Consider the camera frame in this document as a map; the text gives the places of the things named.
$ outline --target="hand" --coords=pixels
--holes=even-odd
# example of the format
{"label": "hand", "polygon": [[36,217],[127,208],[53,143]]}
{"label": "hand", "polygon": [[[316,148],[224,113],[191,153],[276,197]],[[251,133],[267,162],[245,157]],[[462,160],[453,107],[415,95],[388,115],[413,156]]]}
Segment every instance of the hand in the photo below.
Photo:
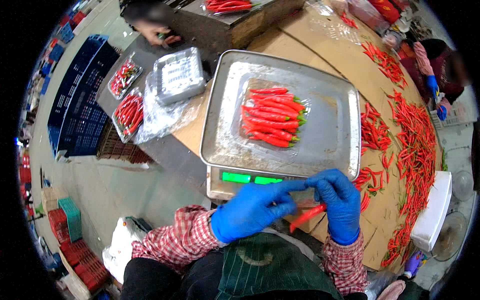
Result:
{"label": "hand", "polygon": [[162,45],[162,40],[158,39],[158,34],[159,33],[169,33],[170,29],[167,27],[158,27],[158,28],[151,28],[151,27],[135,27],[135,29],[142,34],[146,40],[151,44],[151,45]]}
{"label": "hand", "polygon": [[404,274],[407,277],[412,278],[417,274],[419,268],[422,267],[426,261],[426,256],[422,253],[422,251],[413,253],[413,255],[407,259],[407,262],[405,262]]}
{"label": "hand", "polygon": [[223,243],[260,232],[275,220],[294,213],[297,205],[288,192],[305,189],[304,180],[245,184],[232,200],[212,214],[212,232]]}
{"label": "hand", "polygon": [[328,231],[340,245],[351,245],[360,233],[360,192],[338,169],[322,171],[305,182],[315,200],[327,204]]}
{"label": "hand", "polygon": [[440,105],[440,107],[437,108],[437,116],[441,121],[447,118],[447,109],[445,108],[445,106]]}
{"label": "hand", "polygon": [[427,87],[432,93],[433,101],[437,103],[437,97],[439,95],[439,89],[435,75],[427,76]]}

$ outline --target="concrete floor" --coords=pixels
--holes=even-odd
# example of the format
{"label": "concrete floor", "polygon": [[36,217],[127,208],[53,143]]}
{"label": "concrete floor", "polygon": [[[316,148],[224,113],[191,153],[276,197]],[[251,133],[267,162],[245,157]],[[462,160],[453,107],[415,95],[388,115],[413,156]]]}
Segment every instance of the concrete floor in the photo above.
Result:
{"label": "concrete floor", "polygon": [[[86,242],[101,257],[103,248],[110,244],[111,235],[120,216],[133,215],[143,217],[152,226],[171,224],[173,212],[186,204],[200,204],[205,197],[197,191],[183,185],[159,166],[148,169],[116,160],[97,160],[95,157],[74,157],[69,164],[56,162],[53,158],[47,135],[47,120],[58,85],[89,34],[109,35],[109,43],[125,49],[137,36],[137,33],[119,17],[117,0],[103,0],[97,9],[97,15],[68,44],[58,66],[51,77],[47,93],[39,105],[34,137],[30,144],[32,168],[32,193],[36,205],[40,204],[40,166],[53,185],[63,185],[82,213],[82,229]],[[422,14],[432,24],[436,36],[450,44],[447,33],[441,24],[424,9]],[[462,98],[467,107],[473,103],[472,93],[468,89]],[[457,125],[439,131],[440,141],[445,147],[446,160],[452,174],[460,170],[471,172],[472,126]],[[471,214],[473,198],[466,202],[455,202],[453,211],[462,212],[467,219]],[[44,236],[50,248],[55,251],[57,244],[48,219],[36,221],[38,234]],[[419,271],[416,282],[430,289],[442,277],[455,259],[438,262],[430,259]]]}

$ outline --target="purple glove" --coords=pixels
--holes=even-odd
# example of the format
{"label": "purple glove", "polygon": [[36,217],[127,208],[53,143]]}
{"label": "purple glove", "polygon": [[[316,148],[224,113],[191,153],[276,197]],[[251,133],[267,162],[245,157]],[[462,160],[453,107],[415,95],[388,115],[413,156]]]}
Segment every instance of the purple glove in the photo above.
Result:
{"label": "purple glove", "polygon": [[424,261],[426,261],[426,258],[422,251],[413,253],[413,255],[407,259],[407,262],[405,263],[405,272],[403,272],[403,274],[408,278],[412,278],[417,274],[419,268],[423,266],[425,263]]}

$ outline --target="stainless steel scale tray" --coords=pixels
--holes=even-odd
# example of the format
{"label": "stainless steel scale tray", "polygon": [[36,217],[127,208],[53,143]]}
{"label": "stainless steel scale tray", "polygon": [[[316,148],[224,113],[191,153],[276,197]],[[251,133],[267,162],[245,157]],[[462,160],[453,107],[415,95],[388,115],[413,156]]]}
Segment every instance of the stainless steel scale tray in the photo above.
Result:
{"label": "stainless steel scale tray", "polygon": [[[294,154],[252,144],[239,134],[240,106],[251,79],[280,83],[309,101],[301,141],[288,148]],[[338,168],[354,180],[360,169],[360,143],[359,94],[349,81],[262,53],[229,50],[220,57],[200,144],[200,158],[207,165],[295,177]]]}

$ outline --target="black pants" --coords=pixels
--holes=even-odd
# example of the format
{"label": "black pants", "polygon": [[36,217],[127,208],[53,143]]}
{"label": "black pants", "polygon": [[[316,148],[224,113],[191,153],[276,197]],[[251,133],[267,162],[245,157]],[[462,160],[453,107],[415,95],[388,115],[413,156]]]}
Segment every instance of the black pants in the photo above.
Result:
{"label": "black pants", "polygon": [[[183,278],[166,265],[147,258],[134,258],[125,268],[121,300],[212,300],[218,294],[222,278],[223,249],[211,251],[191,263]],[[244,297],[245,300],[332,300],[317,290],[271,291]],[[364,293],[354,293],[347,300],[366,300]]]}

